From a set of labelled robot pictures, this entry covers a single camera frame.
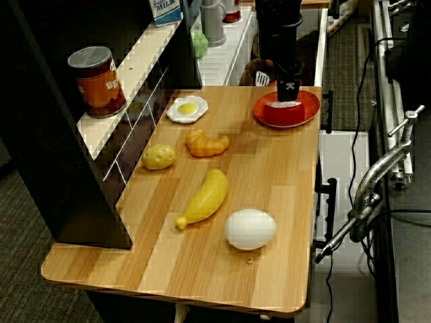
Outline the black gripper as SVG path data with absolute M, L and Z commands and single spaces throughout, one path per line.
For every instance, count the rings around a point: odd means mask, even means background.
M 296 58 L 296 32 L 302 15 L 292 22 L 277 22 L 275 18 L 259 19 L 259 52 L 271 61 L 277 78 L 277 100 L 296 101 L 300 89 L 302 63 Z

